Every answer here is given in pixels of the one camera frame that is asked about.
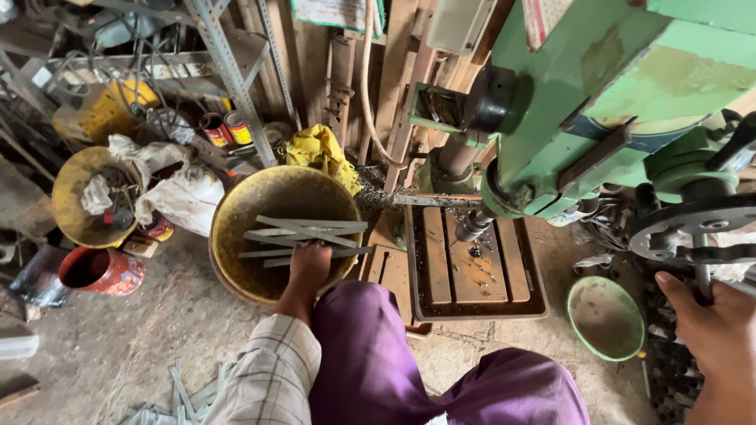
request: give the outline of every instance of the leg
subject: leg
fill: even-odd
[[[572,375],[546,356],[515,348],[484,355],[438,403],[450,425],[590,423]]]
[[[313,309],[312,332],[323,348],[310,392],[313,424],[422,424],[443,413],[425,393],[386,288],[337,284]]]

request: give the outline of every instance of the dirt floor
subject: dirt floor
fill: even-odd
[[[436,326],[425,340],[409,339],[426,388],[444,392],[497,349],[515,346],[560,361],[575,377],[594,424],[655,423],[646,399],[640,360],[603,361],[569,326],[565,298],[575,276],[572,264],[601,252],[575,245],[569,228],[529,219],[534,248],[548,292],[551,313],[538,321],[459,321]],[[181,359],[191,394],[217,374],[218,361],[235,354],[265,307],[239,300],[215,278],[207,239],[177,231],[146,261],[142,287],[126,298],[77,293],[60,309],[24,324],[18,304],[0,295],[0,331],[32,331],[39,351],[25,360],[0,361],[0,395],[31,377],[42,384],[37,396],[0,411],[7,425],[116,425],[128,407],[145,402],[170,407],[168,366]],[[620,283],[638,297],[640,282],[627,263],[615,259]]]

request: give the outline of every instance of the green bowl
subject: green bowl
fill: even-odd
[[[590,351],[609,361],[633,358],[646,326],[638,305],[623,287],[600,276],[575,282],[567,296],[570,325]]]

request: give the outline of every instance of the drill press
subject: drill press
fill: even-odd
[[[697,265],[704,294],[703,266],[756,261],[754,244],[705,243],[756,220],[756,194],[735,193],[730,165],[756,140],[756,113],[723,110],[756,85],[756,26],[744,18],[756,3],[574,0],[545,29],[531,3],[515,2],[469,94],[414,93],[410,122],[451,133],[429,152],[421,190],[480,184],[456,238],[497,217],[557,216],[612,183],[636,188],[630,249]],[[489,143],[497,158],[476,173]]]

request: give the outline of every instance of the yellow cloth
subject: yellow cloth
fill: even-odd
[[[362,189],[354,166],[346,160],[336,136],[328,127],[316,124],[297,132],[283,148],[287,165],[321,164],[321,170],[344,185],[352,196]]]

